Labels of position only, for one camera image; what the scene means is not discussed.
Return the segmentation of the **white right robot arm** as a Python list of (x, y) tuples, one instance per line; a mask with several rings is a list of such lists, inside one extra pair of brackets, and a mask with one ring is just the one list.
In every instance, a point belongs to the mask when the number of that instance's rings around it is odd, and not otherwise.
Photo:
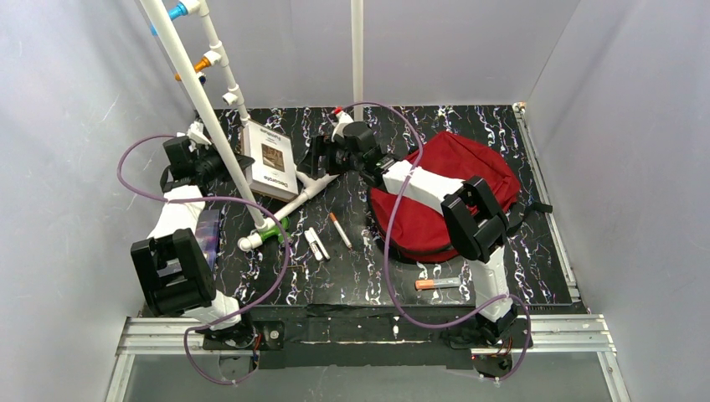
[(512, 189), (510, 198), (499, 201), (478, 175), (462, 180), (419, 167), (424, 155), (423, 148), (405, 159), (386, 153), (371, 127), (356, 121), (330, 136), (313, 137), (297, 169), (310, 178), (358, 172), (371, 188), (373, 212), (392, 205), (380, 229), (387, 249), (395, 247), (415, 261), (457, 255), (468, 260), (476, 292), (471, 316), (485, 340), (494, 343), (517, 317), (503, 267), (507, 238), (517, 230), (507, 215), (517, 205), (517, 180), (505, 163), (486, 166), (500, 172), (505, 188)]

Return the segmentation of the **red student backpack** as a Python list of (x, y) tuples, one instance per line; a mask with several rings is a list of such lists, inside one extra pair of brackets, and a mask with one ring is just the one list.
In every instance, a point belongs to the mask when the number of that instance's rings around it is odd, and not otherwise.
[(458, 252), (450, 243), (441, 215), (444, 197), (465, 180), (486, 181), (504, 212), (516, 203), (521, 184), (504, 158), (490, 147), (448, 131), (441, 131), (411, 152), (401, 167), (385, 180), (385, 189), (370, 188), (368, 205), (384, 238), (394, 218), (390, 251), (400, 260), (440, 263)]

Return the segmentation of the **white Decorate book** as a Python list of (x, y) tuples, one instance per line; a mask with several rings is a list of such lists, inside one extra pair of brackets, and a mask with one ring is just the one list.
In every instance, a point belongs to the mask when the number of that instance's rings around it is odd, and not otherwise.
[(254, 160), (244, 170), (253, 192), (285, 202), (298, 195), (296, 165), (288, 136), (248, 120), (241, 133), (241, 151)]

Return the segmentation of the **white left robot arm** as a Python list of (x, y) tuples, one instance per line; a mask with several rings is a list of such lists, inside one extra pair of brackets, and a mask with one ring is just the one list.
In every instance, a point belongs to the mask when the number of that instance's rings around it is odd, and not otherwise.
[(237, 313), (239, 301), (219, 291), (214, 263), (219, 249), (218, 210), (207, 210), (206, 187), (229, 173), (214, 146), (180, 134), (166, 140), (169, 164), (159, 186), (167, 202), (154, 229), (130, 254), (146, 304), (155, 317), (191, 317), (201, 334), (229, 348), (248, 348), (255, 328)]

